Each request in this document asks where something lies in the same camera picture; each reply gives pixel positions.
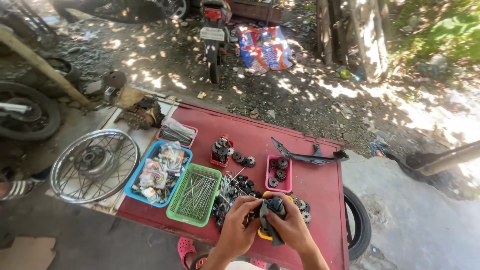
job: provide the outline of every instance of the pile of sprockets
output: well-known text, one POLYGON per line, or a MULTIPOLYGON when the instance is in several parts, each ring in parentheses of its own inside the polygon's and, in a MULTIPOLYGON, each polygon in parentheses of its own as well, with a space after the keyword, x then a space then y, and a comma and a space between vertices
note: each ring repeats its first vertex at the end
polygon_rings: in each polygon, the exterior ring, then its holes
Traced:
POLYGON ((310 215, 310 205, 306 201, 298 199, 293 195, 293 192, 287 193, 287 195, 292 197, 293 203, 300 209, 303 221, 307 224, 307 227, 309 227, 310 221, 312 220, 312 216, 310 215))
POLYGON ((233 160, 245 167, 253 168, 255 167, 255 158, 254 157, 244 157, 240 152, 233 152, 232 155, 233 160))
POLYGON ((279 182, 285 181, 287 173, 285 169, 288 167, 288 160, 286 158, 279 158, 277 160, 270 160, 268 163, 268 171, 276 169, 275 177, 268 179, 268 185, 270 187, 277 187, 279 182))
POLYGON ((220 138, 212 145, 212 151, 215 153, 217 161, 226 163, 228 156, 233 154, 234 149, 227 139, 220 138))

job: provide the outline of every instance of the yellow plastic container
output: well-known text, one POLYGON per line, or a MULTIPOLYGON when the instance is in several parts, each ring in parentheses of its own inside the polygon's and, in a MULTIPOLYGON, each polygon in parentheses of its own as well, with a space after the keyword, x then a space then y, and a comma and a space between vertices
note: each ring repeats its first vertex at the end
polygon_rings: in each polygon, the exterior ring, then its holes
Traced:
MULTIPOLYGON (((288 195, 287 195, 287 197, 290 199, 291 202, 293 202, 292 197, 290 197, 290 196, 288 196, 288 195)), ((263 239, 267 239, 267 240, 270 240, 270 241, 273 240, 273 238, 272 238, 271 236, 268 236, 268 235, 266 235, 266 234, 264 234, 264 233, 261 233, 261 232, 260 232, 260 229, 258 229, 258 232, 257 232, 257 233, 258 233, 258 236, 261 237, 261 238, 263 238, 263 239)))

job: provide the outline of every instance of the red plastic container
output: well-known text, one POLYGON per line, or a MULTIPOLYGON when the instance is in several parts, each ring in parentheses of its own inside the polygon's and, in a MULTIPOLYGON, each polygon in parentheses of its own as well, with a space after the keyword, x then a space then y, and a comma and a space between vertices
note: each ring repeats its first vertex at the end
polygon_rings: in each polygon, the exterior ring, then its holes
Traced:
MULTIPOLYGON (((160 127, 160 129, 158 130, 158 133, 156 134, 156 139, 157 139, 157 140, 166 141, 166 142, 171 142, 171 141, 169 141, 169 140, 160 138, 160 133, 162 132, 162 129, 163 129, 164 126, 165 126, 165 125, 162 125, 162 126, 160 127)), ((189 145, 180 145, 181 147, 185 147, 185 148, 190 149, 190 147, 192 147, 193 141, 195 140, 195 137, 197 137, 198 129, 196 129, 196 128, 192 127, 192 126, 188 126, 188 125, 183 125, 183 126, 186 127, 186 128, 193 129, 193 130, 195 131, 195 134, 193 135, 192 141, 190 142, 189 145)))
POLYGON ((288 193, 292 191, 292 160, 288 160, 288 167, 285 169, 287 176, 283 182, 278 182, 278 186, 276 188, 268 186, 268 179, 270 177, 275 177, 276 169, 271 169, 268 172, 268 164, 270 164, 270 160, 278 160, 279 158, 283 158, 283 156, 275 156, 275 155, 268 155, 267 157, 267 173, 265 178, 265 187, 271 191, 278 191, 283 193, 288 193))
MULTIPOLYGON (((228 140, 228 134, 223 134, 223 136, 221 136, 221 138, 225 138, 228 140)), ((228 165, 228 161, 230 160, 230 156, 227 156, 227 162, 225 163, 222 163, 222 162, 219 162, 219 161, 216 161, 214 160, 213 158, 215 157, 215 153, 212 151, 212 153, 210 154, 210 162, 212 164, 215 164, 215 165, 218 165, 218 166, 222 166, 222 167, 226 167, 228 165)))

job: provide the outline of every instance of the green plastic basket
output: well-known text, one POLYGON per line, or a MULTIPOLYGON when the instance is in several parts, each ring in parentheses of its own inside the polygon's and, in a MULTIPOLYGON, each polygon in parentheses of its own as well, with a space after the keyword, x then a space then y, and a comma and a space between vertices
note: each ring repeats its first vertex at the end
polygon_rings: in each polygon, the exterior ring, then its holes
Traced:
POLYGON ((222 173, 220 171, 190 163, 187 166, 187 169, 185 170, 182 178, 180 179, 179 186, 177 187, 177 190, 173 194, 173 198, 168 205, 167 217, 172 220, 185 222, 197 227, 204 227, 208 223, 208 219, 210 218, 213 201, 215 200, 216 191, 218 190, 221 179, 222 173), (192 176, 192 173, 216 178, 216 183, 214 183, 214 185, 210 189, 210 191, 212 191, 211 196, 202 202, 197 202, 197 204, 204 204, 204 206, 201 207, 201 209, 206 208, 206 211, 204 211, 203 214, 198 210, 193 210, 191 207, 181 205, 183 198, 187 195, 186 193, 191 192, 191 185, 189 180, 192 176))

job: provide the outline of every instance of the license plate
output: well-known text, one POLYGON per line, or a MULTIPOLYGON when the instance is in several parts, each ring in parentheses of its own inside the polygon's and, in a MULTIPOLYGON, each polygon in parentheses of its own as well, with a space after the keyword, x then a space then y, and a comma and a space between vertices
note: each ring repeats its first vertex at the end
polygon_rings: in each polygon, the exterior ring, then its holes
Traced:
POLYGON ((219 28, 203 27, 200 30, 200 38, 224 41, 225 32, 219 28))

